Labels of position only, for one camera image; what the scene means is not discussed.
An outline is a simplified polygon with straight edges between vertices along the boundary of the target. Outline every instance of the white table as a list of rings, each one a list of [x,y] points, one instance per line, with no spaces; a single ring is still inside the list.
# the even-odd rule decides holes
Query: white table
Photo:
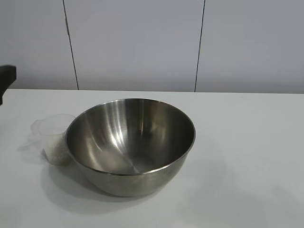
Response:
[[[29,146],[30,125],[105,101],[183,110],[196,142],[177,176],[141,199],[99,194],[74,164]],[[303,228],[304,95],[8,90],[0,106],[1,228]]]

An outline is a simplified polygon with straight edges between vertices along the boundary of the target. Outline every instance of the clear plastic cup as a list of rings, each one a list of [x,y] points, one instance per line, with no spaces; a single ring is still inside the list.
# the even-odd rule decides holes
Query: clear plastic cup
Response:
[[[74,116],[56,114],[43,120],[37,120],[31,125],[33,135],[39,136],[49,163],[64,165],[71,159],[65,142],[66,130]]]

